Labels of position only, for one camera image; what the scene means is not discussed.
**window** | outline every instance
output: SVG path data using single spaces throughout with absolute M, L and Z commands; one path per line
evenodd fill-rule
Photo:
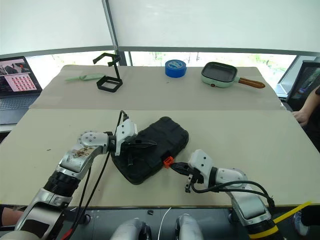
M 133 66 L 164 66 L 171 59 L 182 60 L 187 67 L 204 67 L 208 62 L 219 62 L 235 67 L 257 67 L 263 78 L 275 88 L 295 55 L 225 53 L 225 52 L 147 52 L 132 51 Z
M 93 59 L 102 53 L 114 54 L 114 51 L 88 51 L 61 53 L 52 55 L 40 55 L 26 57 L 40 86 L 44 89 L 51 80 L 58 75 L 64 65 L 94 65 Z M 101 59 L 99 65 L 107 65 L 111 59 Z

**tape roll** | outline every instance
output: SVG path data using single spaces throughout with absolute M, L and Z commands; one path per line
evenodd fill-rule
M 186 74 L 187 65 L 184 61 L 173 59 L 165 63 L 165 74 L 171 78 L 180 78 Z

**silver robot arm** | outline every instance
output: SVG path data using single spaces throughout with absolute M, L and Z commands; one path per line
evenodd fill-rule
M 123 120 L 115 135 L 85 131 L 78 137 L 77 143 L 64 154 L 47 183 L 25 209 L 15 226 L 17 236 L 29 232 L 37 236 L 35 239 L 57 237 L 65 219 L 63 210 L 70 204 L 74 191 L 92 166 L 94 158 L 108 151 L 114 151 L 119 156 L 122 144 L 137 136 L 136 124 L 128 117 Z
M 238 216 L 241 224 L 247 229 L 252 239 L 270 239 L 282 240 L 277 226 L 272 220 L 272 216 L 260 197 L 252 192 L 239 192 L 231 190 L 252 191 L 248 183 L 229 184 L 234 181 L 248 181 L 244 172 L 232 168 L 216 168 L 214 161 L 203 150 L 198 149 L 192 155 L 187 163 L 178 162 L 170 166 L 176 172 L 188 176 L 185 184 L 185 191 L 190 193 L 192 188 L 196 193 L 226 192 L 231 198 L 232 208 Z M 194 184 L 204 184 L 207 190 L 198 190 Z

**black keyboard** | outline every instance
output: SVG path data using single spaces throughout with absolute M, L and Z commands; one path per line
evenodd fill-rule
M 38 96 L 20 96 L 0 99 L 0 110 L 27 109 Z

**black plastic case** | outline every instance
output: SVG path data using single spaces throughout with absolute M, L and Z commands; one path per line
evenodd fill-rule
M 112 161 L 122 175 L 132 184 L 141 184 L 144 180 L 158 172 L 167 157 L 175 158 L 184 149 L 189 141 L 189 134 L 170 117 L 161 117 L 146 129 L 140 131 L 133 140 L 152 140 L 156 146 L 121 150 L 120 156 L 111 153 Z M 129 165 L 129 155 L 133 164 Z

